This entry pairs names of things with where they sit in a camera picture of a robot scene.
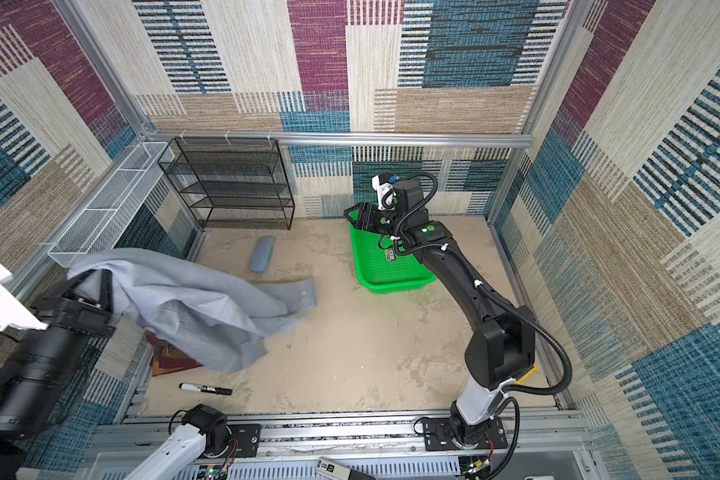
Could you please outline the grey long sleeve shirt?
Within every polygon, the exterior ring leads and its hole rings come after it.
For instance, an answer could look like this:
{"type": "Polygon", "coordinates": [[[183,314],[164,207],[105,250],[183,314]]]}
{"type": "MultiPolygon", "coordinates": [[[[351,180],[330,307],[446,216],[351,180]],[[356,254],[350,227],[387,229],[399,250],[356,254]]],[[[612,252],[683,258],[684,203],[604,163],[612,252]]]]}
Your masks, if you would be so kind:
{"type": "Polygon", "coordinates": [[[87,254],[68,278],[89,272],[85,293],[110,272],[113,311],[135,320],[205,368],[241,372],[267,353],[266,339],[305,320],[317,304],[311,279],[251,284],[239,277],[138,248],[87,254]]]}

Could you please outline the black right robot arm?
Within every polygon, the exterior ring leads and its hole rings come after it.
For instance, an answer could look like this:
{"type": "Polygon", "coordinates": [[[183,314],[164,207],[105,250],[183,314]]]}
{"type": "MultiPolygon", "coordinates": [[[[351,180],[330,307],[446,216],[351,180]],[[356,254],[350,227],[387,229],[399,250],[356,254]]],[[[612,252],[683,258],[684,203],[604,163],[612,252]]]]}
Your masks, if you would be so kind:
{"type": "Polygon", "coordinates": [[[472,330],[464,359],[469,378],[450,408],[450,441],[475,449],[498,427],[508,388],[535,366],[534,329],[500,303],[504,298],[487,284],[464,256],[452,233],[429,218],[426,194],[418,176],[372,178],[377,200],[345,210],[350,224],[392,241],[398,257],[411,256],[432,272],[455,299],[472,330]]]}

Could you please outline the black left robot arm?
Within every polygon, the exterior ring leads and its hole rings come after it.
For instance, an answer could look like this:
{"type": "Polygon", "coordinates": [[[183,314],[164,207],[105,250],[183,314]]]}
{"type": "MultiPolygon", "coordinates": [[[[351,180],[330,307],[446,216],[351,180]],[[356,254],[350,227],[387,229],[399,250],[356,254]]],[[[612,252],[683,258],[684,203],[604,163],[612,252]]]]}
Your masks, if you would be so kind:
{"type": "Polygon", "coordinates": [[[0,479],[14,479],[24,462],[16,440],[62,424],[71,412],[59,404],[73,379],[89,380],[84,350],[94,338],[112,337],[113,307],[108,270],[84,271],[30,304],[47,328],[25,334],[0,368],[0,479]]]}

